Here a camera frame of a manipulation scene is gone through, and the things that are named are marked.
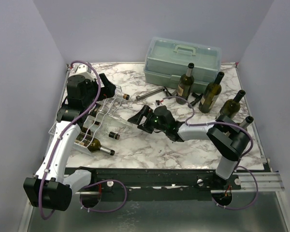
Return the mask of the grey metal rod tool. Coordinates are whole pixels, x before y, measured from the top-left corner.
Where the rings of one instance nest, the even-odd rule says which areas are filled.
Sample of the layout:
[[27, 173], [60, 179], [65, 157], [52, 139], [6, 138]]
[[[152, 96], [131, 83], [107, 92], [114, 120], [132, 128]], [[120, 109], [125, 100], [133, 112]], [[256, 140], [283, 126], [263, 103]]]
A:
[[136, 100], [137, 100], [137, 101], [140, 101], [140, 100], [146, 99], [146, 98], [148, 98], [148, 97], [151, 97], [151, 96], [153, 96], [153, 95], [156, 95], [156, 94], [158, 94], [158, 93], [160, 93], [160, 92], [165, 93], [166, 96], [174, 96], [174, 95], [176, 94], [176, 90], [175, 90], [174, 92], [171, 93], [171, 92], [167, 89], [167, 87], [160, 87], [160, 88], [158, 88], [158, 89], [155, 89], [155, 90], [153, 90], [153, 91], [151, 91], [151, 92], [148, 92], [148, 93], [146, 93], [146, 94], [143, 94], [143, 95], [141, 95], [141, 96], [136, 96]]

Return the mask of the green plastic toolbox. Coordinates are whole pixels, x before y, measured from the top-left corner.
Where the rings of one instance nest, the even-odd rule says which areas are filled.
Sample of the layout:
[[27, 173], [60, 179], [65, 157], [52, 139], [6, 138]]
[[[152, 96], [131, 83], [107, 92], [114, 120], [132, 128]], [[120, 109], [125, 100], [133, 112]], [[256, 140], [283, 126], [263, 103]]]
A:
[[191, 91], [201, 94], [220, 71], [221, 57], [222, 50], [218, 47], [154, 37], [145, 58], [145, 80], [176, 89], [188, 64], [193, 63]]

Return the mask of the dark green white-label bottle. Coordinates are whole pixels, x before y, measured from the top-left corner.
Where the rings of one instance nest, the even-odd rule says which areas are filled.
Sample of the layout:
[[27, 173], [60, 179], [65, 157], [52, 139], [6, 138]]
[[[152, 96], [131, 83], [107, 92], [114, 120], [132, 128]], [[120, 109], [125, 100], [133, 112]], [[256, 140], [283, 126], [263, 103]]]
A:
[[241, 108], [240, 100], [245, 96], [245, 94], [246, 92], [244, 90], [239, 90], [233, 99], [227, 100], [218, 112], [216, 119], [219, 116], [227, 116], [230, 119], [233, 119]]

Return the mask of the clear acrylic wine rack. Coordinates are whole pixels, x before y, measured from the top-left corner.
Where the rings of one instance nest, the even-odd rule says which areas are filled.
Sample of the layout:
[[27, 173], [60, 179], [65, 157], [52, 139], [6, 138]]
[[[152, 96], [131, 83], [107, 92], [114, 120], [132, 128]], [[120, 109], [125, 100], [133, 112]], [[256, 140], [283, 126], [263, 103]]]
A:
[[115, 151], [101, 145], [100, 140], [104, 136], [111, 134], [115, 139], [119, 139], [119, 134], [111, 132], [106, 128], [107, 117], [111, 116], [110, 113], [102, 119], [95, 119], [92, 116], [88, 116], [85, 120], [83, 127], [81, 127], [80, 134], [77, 136], [75, 142], [72, 145], [72, 150], [77, 150], [82, 154], [93, 156], [94, 152], [102, 152], [107, 155], [113, 156]]

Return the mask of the green bottle silver neck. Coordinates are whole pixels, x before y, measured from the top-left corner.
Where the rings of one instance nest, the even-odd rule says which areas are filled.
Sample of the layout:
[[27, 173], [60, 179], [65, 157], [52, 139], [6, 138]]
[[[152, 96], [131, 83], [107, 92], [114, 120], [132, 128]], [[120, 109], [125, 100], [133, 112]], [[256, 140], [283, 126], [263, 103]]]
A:
[[237, 123], [237, 125], [247, 131], [249, 125], [251, 125], [254, 121], [252, 116], [247, 116], [242, 122]]

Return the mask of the clear glass wine bottle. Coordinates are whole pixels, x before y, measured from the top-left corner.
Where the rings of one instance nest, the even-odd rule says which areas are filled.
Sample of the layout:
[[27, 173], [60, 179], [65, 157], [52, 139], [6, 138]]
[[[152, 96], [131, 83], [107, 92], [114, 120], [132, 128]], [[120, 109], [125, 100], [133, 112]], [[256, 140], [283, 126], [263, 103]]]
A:
[[103, 122], [105, 125], [128, 127], [136, 129], [137, 126], [129, 123], [127, 120], [120, 117], [117, 113], [111, 111], [107, 106], [96, 104], [96, 106], [90, 111], [89, 115], [99, 122]]

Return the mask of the clear bottle with cork stopper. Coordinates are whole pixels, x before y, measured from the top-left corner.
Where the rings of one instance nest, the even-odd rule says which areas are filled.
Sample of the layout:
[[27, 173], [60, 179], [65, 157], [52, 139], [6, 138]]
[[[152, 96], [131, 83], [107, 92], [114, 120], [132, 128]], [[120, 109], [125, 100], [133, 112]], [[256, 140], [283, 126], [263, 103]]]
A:
[[130, 95], [127, 93], [124, 93], [122, 91], [121, 86], [115, 85], [115, 94], [114, 98], [118, 101], [128, 101], [130, 99]]

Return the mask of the olive green wine bottle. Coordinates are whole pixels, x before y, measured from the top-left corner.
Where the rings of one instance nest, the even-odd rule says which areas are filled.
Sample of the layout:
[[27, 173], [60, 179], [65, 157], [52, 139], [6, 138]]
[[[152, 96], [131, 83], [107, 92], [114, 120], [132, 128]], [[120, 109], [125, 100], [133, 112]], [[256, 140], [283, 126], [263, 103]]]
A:
[[199, 103], [199, 110], [202, 113], [209, 113], [216, 103], [222, 90], [220, 83], [224, 75], [224, 72], [218, 72], [215, 80], [207, 85]]

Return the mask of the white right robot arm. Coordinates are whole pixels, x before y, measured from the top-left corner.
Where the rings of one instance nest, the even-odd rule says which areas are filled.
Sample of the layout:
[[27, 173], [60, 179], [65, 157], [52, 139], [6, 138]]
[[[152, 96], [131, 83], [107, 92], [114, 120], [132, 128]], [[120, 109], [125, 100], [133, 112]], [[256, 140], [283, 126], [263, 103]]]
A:
[[163, 132], [173, 142], [190, 140], [210, 140], [222, 155], [213, 176], [213, 185], [224, 189], [230, 184], [230, 176], [244, 155], [246, 146], [253, 147], [253, 139], [246, 131], [254, 121], [247, 116], [237, 124], [227, 116], [219, 116], [217, 120], [207, 123], [188, 124], [175, 120], [166, 106], [151, 109], [148, 105], [128, 119], [129, 123], [147, 133]]

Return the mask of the black metal base rail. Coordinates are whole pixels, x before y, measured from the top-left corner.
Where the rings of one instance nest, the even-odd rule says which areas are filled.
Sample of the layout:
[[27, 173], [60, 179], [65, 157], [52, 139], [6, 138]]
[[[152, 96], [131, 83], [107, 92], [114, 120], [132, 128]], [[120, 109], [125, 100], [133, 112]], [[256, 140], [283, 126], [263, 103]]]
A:
[[91, 182], [114, 179], [112, 187], [102, 184], [103, 202], [127, 201], [209, 201], [212, 193], [240, 190], [239, 177], [219, 180], [214, 170], [104, 169], [85, 168]]

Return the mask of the black corkscrew tool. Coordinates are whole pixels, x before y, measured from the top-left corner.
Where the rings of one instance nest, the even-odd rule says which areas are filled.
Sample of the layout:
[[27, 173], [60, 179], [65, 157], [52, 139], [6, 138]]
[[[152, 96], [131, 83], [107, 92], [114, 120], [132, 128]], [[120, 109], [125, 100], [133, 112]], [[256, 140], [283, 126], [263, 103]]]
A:
[[194, 97], [194, 100], [190, 102], [190, 105], [195, 106], [202, 99], [203, 94], [192, 93], [192, 96]]

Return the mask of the green bottle in rack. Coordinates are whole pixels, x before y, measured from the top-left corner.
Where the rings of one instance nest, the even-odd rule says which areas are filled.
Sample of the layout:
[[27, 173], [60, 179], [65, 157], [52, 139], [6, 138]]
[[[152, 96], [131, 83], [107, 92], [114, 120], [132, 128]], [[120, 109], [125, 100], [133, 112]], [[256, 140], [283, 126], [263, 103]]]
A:
[[93, 138], [89, 134], [85, 135], [83, 132], [81, 132], [76, 137], [75, 142], [79, 144], [81, 147], [86, 148], [90, 153], [100, 151], [110, 156], [113, 156], [115, 154], [114, 150], [102, 146], [98, 139]]

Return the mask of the dark green labelled wine bottle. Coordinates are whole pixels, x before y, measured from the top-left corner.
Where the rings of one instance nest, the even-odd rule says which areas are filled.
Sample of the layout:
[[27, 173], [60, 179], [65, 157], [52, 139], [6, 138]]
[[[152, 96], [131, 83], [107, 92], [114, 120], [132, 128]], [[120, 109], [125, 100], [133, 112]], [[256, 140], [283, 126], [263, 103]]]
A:
[[193, 68], [194, 63], [189, 63], [186, 73], [183, 74], [179, 80], [176, 93], [176, 96], [178, 96], [176, 102], [178, 104], [184, 104], [184, 100], [187, 100], [190, 95], [191, 88], [194, 84], [194, 77], [192, 75]]

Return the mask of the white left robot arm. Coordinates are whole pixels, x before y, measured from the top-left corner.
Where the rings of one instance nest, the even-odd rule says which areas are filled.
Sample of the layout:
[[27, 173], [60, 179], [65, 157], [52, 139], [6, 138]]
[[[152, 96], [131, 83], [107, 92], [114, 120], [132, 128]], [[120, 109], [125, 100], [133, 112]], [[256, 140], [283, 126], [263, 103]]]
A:
[[92, 191], [97, 178], [90, 171], [78, 170], [65, 177], [71, 149], [87, 119], [93, 102], [115, 95], [116, 86], [104, 73], [99, 74], [103, 87], [84, 74], [68, 78], [67, 97], [57, 112], [56, 129], [42, 165], [34, 175], [25, 179], [23, 188], [34, 207], [65, 211], [72, 196], [81, 188]]

